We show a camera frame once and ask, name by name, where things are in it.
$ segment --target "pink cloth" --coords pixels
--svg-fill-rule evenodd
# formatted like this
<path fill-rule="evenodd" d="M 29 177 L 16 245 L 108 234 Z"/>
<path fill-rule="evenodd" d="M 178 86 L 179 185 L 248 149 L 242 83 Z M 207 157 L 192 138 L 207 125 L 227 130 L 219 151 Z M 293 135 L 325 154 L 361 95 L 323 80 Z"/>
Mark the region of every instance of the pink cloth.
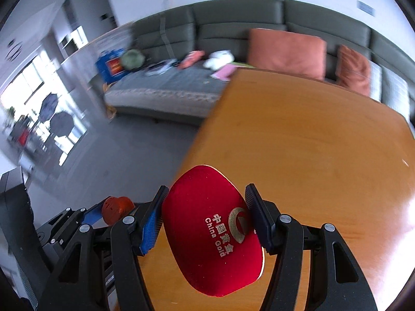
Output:
<path fill-rule="evenodd" d="M 216 78 L 217 80 L 229 82 L 231 75 L 235 72 L 235 70 L 238 68 L 237 65 L 234 65 L 232 63 L 226 64 L 221 69 L 217 70 L 214 74 L 211 76 L 213 78 Z"/>

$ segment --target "pink pillow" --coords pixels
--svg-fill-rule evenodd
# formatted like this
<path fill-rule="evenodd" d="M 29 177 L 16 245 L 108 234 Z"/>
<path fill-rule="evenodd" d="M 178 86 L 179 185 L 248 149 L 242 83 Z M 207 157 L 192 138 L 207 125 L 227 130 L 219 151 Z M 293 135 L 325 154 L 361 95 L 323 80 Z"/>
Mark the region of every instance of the pink pillow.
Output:
<path fill-rule="evenodd" d="M 251 29 L 248 64 L 259 69 L 323 80 L 327 43 L 316 36 Z"/>
<path fill-rule="evenodd" d="M 337 84 L 369 97 L 371 78 L 369 60 L 345 45 L 339 47 L 337 57 Z"/>

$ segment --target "green bag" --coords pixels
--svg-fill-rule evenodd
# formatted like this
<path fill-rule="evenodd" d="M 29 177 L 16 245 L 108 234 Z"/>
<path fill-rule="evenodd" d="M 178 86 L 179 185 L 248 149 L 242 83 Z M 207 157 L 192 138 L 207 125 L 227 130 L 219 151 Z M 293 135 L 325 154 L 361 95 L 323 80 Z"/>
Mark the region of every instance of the green bag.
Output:
<path fill-rule="evenodd" d="M 121 65 L 128 71 L 137 71 L 146 62 L 145 56 L 137 49 L 130 49 L 121 56 Z"/>

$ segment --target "orange table top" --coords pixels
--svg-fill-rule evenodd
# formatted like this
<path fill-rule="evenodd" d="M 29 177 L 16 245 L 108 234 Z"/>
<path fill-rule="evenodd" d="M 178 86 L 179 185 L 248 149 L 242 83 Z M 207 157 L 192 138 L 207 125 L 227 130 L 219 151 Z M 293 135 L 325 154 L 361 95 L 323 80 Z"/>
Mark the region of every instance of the orange table top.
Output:
<path fill-rule="evenodd" d="M 376 101 L 325 82 L 239 69 L 205 121 L 179 177 L 195 165 L 221 171 L 300 223 L 334 224 L 359 262 L 379 311 L 415 267 L 415 140 L 405 119 Z M 306 302 L 305 252 L 296 310 Z M 164 229 L 140 259 L 156 310 L 259 310 L 275 257 L 262 277 L 222 298 L 193 289 Z"/>

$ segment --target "gold logo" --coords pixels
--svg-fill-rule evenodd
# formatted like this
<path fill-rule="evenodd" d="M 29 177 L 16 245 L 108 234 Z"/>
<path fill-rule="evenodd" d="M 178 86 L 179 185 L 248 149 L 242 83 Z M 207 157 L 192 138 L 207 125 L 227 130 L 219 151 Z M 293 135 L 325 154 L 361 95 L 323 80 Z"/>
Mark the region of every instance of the gold logo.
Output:
<path fill-rule="evenodd" d="M 248 222 L 246 221 L 246 218 L 244 218 L 243 216 L 238 216 L 238 214 L 241 212 L 246 213 L 246 210 L 241 207 L 236 207 L 232 209 L 228 219 L 229 231 L 238 243 L 242 243 L 245 239 L 245 235 L 249 232 L 249 226 Z M 236 225 L 236 218 L 238 218 L 238 221 L 241 224 L 242 232 L 238 230 L 238 227 Z"/>

